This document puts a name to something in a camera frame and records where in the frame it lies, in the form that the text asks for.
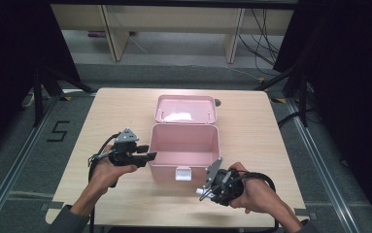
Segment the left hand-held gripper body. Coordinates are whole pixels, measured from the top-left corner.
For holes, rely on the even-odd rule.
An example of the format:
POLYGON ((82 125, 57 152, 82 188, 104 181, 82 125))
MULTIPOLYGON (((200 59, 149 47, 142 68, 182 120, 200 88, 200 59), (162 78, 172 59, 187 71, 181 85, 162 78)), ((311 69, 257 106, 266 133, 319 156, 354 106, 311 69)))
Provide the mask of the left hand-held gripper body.
POLYGON ((114 138, 114 144, 109 155, 110 161, 115 166, 135 165, 139 167, 139 161, 133 155, 137 151, 138 140, 138 136, 129 127, 123 129, 114 138))

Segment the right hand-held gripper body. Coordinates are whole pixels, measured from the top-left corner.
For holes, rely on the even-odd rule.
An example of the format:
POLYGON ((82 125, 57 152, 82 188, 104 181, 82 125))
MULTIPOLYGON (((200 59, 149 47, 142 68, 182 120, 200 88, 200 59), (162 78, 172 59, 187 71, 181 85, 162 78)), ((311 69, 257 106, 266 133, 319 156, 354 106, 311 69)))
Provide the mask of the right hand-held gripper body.
POLYGON ((238 198, 244 191, 242 178, 236 169, 221 169, 222 158, 217 159, 212 165, 206 169, 206 181, 205 187, 212 186, 213 193, 216 197, 210 200, 223 205, 228 206, 229 202, 238 198))

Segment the pink storage box white handle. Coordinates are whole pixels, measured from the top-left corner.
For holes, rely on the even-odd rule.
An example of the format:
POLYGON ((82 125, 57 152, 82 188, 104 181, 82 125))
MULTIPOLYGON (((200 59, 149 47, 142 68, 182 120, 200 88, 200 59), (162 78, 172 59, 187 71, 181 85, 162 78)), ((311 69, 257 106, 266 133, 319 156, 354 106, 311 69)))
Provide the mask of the pink storage box white handle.
POLYGON ((157 182, 204 183, 220 157, 216 100, 211 96, 161 95, 154 114, 149 163, 157 182))

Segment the person's left hand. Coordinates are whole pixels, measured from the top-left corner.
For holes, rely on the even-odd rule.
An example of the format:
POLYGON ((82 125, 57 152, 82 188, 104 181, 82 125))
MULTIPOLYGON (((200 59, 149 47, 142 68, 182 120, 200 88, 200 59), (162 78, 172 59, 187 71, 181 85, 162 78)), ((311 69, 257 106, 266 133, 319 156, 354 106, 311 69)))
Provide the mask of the person's left hand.
POLYGON ((87 190, 90 194, 101 196, 105 194, 109 187, 118 179, 128 173, 137 170, 135 165, 115 166, 109 158, 102 158, 94 168, 91 179, 88 182, 87 190))

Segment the person's right hand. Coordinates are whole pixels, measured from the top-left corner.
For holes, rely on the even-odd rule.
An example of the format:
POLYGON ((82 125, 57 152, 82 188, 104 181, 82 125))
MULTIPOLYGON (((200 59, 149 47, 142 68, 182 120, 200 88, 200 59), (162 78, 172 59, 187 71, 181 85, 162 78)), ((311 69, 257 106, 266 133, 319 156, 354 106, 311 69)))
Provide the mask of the person's right hand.
POLYGON ((243 179, 244 191, 236 199, 229 202, 233 209, 272 215, 280 204, 280 198, 276 192, 262 179, 243 179))

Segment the grey tape strip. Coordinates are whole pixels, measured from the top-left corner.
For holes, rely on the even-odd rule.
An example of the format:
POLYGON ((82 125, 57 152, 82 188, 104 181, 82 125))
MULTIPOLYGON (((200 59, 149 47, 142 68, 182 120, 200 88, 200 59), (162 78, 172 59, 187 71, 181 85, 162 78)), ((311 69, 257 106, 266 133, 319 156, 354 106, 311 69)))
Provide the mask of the grey tape strip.
POLYGON ((40 207, 40 210, 41 211, 47 211, 49 209, 61 210, 63 205, 64 205, 63 202, 51 201, 49 203, 43 203, 40 207))
POLYGON ((297 216, 307 216, 310 220, 318 220, 319 217, 315 212, 310 212, 307 209, 294 209, 297 216))

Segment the black metal stand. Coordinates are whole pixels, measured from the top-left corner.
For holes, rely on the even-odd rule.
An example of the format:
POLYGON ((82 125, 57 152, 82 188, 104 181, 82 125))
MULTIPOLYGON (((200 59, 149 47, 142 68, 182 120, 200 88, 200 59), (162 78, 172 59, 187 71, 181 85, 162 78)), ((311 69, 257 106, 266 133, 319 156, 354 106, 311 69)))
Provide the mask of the black metal stand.
POLYGON ((291 98, 295 94, 299 97, 299 108, 296 112, 290 114, 279 122, 282 126, 290 118, 299 117, 304 127, 308 126, 306 113, 307 113, 307 77, 303 71, 301 71, 296 65, 285 70, 280 75, 277 75, 268 82, 262 83, 260 86, 256 87, 255 90, 264 91, 265 89, 271 87, 272 85, 281 82, 282 80, 287 80, 282 93, 285 97, 291 98))
POLYGON ((72 77, 57 69, 48 66, 40 66, 35 70, 33 79, 35 106, 35 120, 33 124, 34 127, 36 127, 42 121, 44 116, 43 87, 45 88, 49 96, 60 97, 64 94, 64 91, 60 87, 58 83, 59 81, 65 81, 86 93, 96 92, 95 88, 82 83, 80 81, 79 75, 72 77))

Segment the beige wooden desk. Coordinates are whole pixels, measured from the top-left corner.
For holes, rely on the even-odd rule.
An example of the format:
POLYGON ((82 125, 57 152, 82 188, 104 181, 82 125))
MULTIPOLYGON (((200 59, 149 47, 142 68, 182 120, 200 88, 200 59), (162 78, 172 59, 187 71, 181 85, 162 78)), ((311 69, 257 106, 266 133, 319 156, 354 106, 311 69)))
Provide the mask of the beige wooden desk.
POLYGON ((71 4, 51 9, 63 30, 103 31, 114 61, 121 60, 131 32, 180 32, 221 34, 229 64, 240 35, 284 36, 293 15, 292 10, 71 4))

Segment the black curtain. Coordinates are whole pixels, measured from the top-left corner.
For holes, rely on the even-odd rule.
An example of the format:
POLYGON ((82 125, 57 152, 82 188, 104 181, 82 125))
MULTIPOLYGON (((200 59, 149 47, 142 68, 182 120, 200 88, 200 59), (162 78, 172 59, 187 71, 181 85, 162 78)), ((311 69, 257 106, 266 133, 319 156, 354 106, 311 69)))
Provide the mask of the black curtain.
POLYGON ((372 0, 297 0, 276 70, 309 43, 304 72, 323 122, 372 205, 372 0))
POLYGON ((0 138, 40 73, 80 79, 48 0, 0 0, 0 138))

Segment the aluminium floor rail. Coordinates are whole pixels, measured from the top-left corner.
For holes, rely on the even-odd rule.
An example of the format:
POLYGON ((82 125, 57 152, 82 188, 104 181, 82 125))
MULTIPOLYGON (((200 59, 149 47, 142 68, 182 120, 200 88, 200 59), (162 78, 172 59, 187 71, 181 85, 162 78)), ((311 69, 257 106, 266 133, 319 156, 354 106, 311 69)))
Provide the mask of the aluminium floor rail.
POLYGON ((0 184, 0 212, 9 196, 10 191, 12 190, 14 184, 17 182, 17 179, 25 166, 28 158, 30 157, 31 151, 34 149, 42 131, 44 130, 47 120, 51 115, 52 109, 59 101, 59 97, 51 97, 48 100, 47 106, 43 110, 42 119, 39 123, 34 126, 29 133, 23 147, 18 153, 16 160, 8 171, 7 175, 4 177, 4 180, 0 184))
POLYGON ((292 114, 296 114, 294 118, 297 130, 302 138, 302 141, 311 157, 314 167, 321 179, 324 190, 332 204, 332 207, 338 216, 346 233, 360 233, 355 219, 348 207, 343 195, 341 194, 336 182, 333 180, 321 153, 308 129, 300 119, 300 110, 292 99, 287 100, 287 107, 292 114))

